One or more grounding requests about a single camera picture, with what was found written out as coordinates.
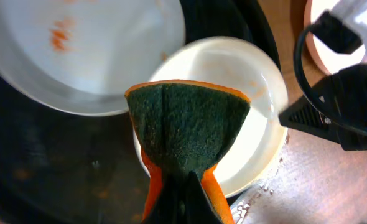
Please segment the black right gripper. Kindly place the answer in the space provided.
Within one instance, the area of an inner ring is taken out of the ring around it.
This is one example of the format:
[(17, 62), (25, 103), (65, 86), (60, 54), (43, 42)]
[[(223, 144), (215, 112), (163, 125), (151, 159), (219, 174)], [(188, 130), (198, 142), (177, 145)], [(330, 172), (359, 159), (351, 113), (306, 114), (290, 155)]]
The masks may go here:
[[(320, 80), (312, 91), (336, 115), (367, 128), (367, 65), (358, 64)], [(345, 151), (367, 151), (367, 136), (342, 128), (301, 97), (279, 115), (280, 123), (341, 145)]]

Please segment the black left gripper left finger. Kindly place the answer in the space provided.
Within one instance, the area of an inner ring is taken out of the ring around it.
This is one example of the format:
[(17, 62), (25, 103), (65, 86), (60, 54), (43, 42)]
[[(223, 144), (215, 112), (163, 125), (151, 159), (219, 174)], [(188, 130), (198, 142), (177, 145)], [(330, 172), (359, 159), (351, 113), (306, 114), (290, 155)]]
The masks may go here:
[(142, 224), (179, 224), (179, 187), (175, 179), (170, 175), (164, 182), (163, 189), (151, 209), (150, 214), (142, 221)]

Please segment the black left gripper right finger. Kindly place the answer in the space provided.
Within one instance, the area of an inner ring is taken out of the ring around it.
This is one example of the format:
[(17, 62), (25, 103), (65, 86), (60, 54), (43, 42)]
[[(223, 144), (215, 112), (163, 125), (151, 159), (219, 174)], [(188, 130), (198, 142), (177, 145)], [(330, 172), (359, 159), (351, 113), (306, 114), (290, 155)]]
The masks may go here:
[(194, 172), (190, 172), (184, 188), (186, 224), (222, 224), (222, 220), (212, 207), (201, 183)]

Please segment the orange green scrub sponge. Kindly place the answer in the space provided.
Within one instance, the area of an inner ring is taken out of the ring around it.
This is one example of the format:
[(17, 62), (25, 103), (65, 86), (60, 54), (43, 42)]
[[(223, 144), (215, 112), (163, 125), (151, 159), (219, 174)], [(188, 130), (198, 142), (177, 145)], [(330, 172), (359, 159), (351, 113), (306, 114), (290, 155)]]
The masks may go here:
[(214, 170), (233, 145), (250, 111), (242, 92), (193, 80), (163, 80), (132, 86), (125, 93), (129, 115), (150, 175), (144, 220), (168, 176), (179, 187), (184, 223), (184, 188), (196, 173), (223, 223), (233, 223), (230, 207)]

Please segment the round black serving tray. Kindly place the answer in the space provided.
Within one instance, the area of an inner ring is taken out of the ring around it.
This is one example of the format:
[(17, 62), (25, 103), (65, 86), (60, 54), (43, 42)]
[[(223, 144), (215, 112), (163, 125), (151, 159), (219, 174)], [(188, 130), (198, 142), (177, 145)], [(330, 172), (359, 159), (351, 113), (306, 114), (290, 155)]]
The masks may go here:
[[(257, 1), (179, 2), (185, 42), (173, 54), (201, 39), (233, 37), (259, 47), (280, 69)], [(0, 76), (0, 218), (138, 223), (148, 185), (128, 108), (111, 116), (71, 114), (29, 98)]]

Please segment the white plate with small stains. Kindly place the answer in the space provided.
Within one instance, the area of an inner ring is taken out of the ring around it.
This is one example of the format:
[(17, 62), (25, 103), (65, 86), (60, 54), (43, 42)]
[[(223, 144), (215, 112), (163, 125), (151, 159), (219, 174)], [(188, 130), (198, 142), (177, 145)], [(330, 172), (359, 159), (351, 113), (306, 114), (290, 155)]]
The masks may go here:
[(0, 76), (71, 114), (126, 112), (125, 91), (184, 42), (178, 0), (0, 0)]

